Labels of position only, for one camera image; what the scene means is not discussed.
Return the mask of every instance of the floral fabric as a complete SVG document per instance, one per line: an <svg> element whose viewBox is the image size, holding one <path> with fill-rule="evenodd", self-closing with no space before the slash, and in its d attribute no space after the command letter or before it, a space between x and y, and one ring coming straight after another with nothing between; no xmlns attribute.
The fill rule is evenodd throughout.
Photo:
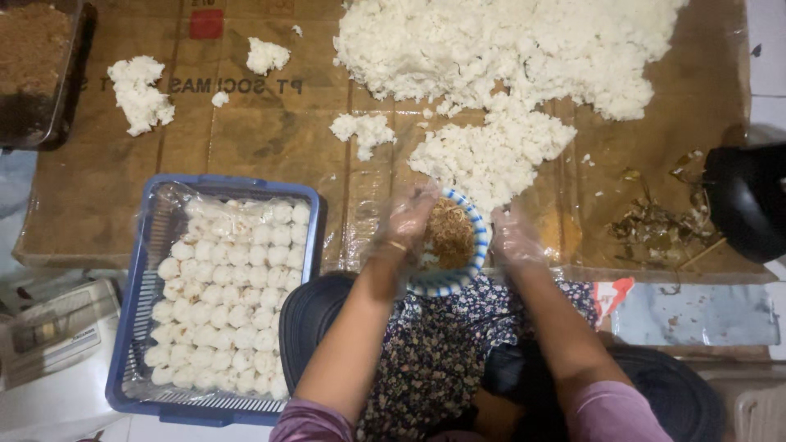
<svg viewBox="0 0 786 442"><path fill-rule="evenodd" d="M592 284L557 286L594 325ZM387 325L357 439L423 439L436 424L469 408L493 347L532 338L519 295L486 275L450 297L408 295Z"/></svg>

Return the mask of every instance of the blue basket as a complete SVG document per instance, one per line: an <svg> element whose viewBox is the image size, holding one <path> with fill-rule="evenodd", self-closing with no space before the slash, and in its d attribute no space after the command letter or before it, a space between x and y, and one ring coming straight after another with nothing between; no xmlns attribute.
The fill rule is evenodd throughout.
<svg viewBox="0 0 786 442"><path fill-rule="evenodd" d="M321 244L320 200L310 187L262 179L222 175L169 175L152 177L142 194L141 221L128 267L128 287L123 297L115 350L106 383L106 399L123 413L151 414L162 422L226 426L232 423L275 425L285 402L241 396L231 392L205 395L197 390L154 385L152 368L142 362L150 338L153 304L161 298L163 280L159 263L185 232L188 217L178 204L165 197L182 184L202 195L222 200L266 201L275 197L302 200L311 206L302 283L318 272Z"/></svg>

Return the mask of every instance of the hand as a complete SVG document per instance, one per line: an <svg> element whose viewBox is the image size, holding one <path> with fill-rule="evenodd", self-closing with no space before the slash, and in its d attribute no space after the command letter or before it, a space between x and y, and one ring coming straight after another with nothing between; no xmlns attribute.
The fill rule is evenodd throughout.
<svg viewBox="0 0 786 442"><path fill-rule="evenodd" d="M406 193L393 198L387 221L380 223L383 241L413 250L426 232L426 222L439 199L436 182L411 186Z"/></svg>
<svg viewBox="0 0 786 442"><path fill-rule="evenodd" d="M547 267L538 230L518 206L509 212L496 208L491 213L494 258L506 267Z"/></svg>

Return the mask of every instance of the white appliance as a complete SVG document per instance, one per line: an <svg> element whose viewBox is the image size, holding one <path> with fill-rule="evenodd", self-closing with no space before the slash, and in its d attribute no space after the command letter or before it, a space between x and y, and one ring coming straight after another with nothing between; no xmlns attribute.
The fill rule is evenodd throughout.
<svg viewBox="0 0 786 442"><path fill-rule="evenodd" d="M99 279L0 323L0 440L72 442L123 417L104 398L119 312Z"/></svg>

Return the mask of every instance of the red square logo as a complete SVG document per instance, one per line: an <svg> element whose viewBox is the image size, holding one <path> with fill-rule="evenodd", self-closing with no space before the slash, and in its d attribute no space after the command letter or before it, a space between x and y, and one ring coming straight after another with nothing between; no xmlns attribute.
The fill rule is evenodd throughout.
<svg viewBox="0 0 786 442"><path fill-rule="evenodd" d="M191 13L189 37L192 40L220 39L223 32L224 11L205 9Z"/></svg>

